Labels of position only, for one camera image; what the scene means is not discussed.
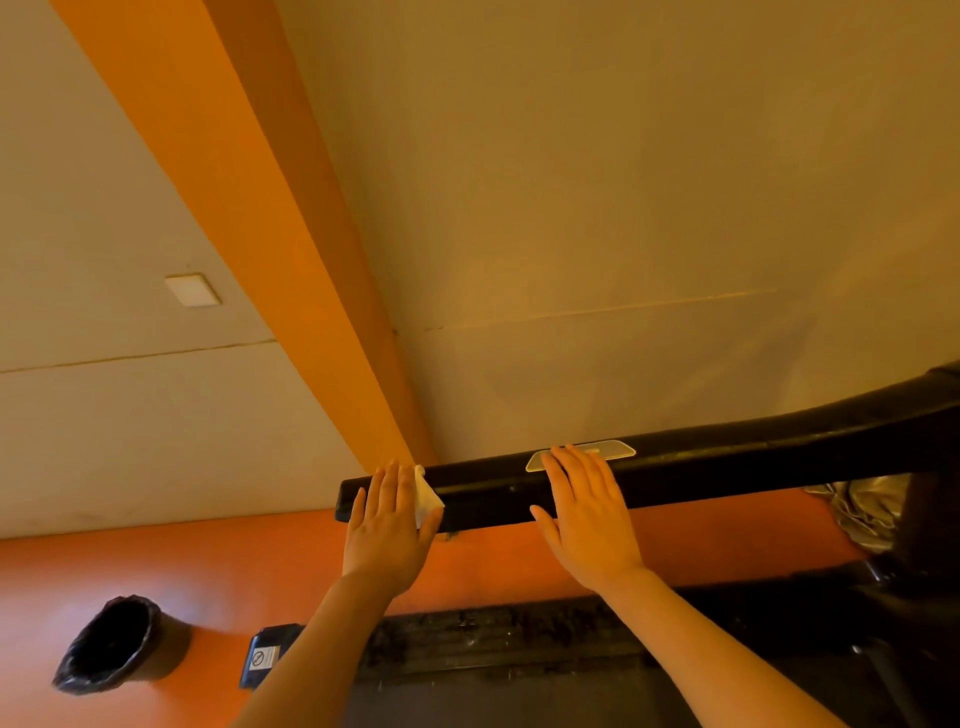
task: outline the black bin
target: black bin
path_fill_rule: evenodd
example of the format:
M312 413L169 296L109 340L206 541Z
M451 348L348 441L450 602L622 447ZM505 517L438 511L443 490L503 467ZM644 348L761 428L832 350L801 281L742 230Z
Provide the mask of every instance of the black bin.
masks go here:
M189 624L144 596L117 596L70 643L53 685L87 695L129 680L159 680L183 661L189 646Z

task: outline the orange beam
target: orange beam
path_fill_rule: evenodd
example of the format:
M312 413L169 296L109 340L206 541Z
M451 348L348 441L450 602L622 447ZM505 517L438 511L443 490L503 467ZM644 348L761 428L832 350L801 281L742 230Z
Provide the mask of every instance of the orange beam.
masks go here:
M360 463L437 462L272 0L51 0Z

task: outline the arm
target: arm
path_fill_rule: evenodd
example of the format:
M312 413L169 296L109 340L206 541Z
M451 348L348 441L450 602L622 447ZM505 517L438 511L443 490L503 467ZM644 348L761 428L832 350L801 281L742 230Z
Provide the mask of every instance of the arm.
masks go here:
M438 508L417 531L413 469L391 463L353 502L344 575L234 723L333 726L347 705L367 639L395 596L416 580L437 535Z
M844 725L643 566L605 460L571 445L543 456L558 521L531 512L560 563L600 594L657 658L705 728Z

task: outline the black handrail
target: black handrail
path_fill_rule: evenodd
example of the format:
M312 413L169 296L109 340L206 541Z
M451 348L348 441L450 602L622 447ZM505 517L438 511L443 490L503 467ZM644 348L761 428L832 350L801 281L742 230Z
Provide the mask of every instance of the black handrail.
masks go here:
M938 471L960 459L960 361L787 415L617 439L636 450L611 462L631 508ZM553 513L545 473L526 472L534 452L427 468L446 506L441 531L530 521L535 503ZM338 521L367 483L341 484Z

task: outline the right hand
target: right hand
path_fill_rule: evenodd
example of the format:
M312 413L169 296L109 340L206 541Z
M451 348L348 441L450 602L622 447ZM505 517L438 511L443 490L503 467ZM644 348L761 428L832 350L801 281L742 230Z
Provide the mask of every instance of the right hand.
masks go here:
M627 504L610 466L596 452L572 445L550 452L542 460L558 522L538 505L530 512L564 569L604 596L623 577L644 570Z

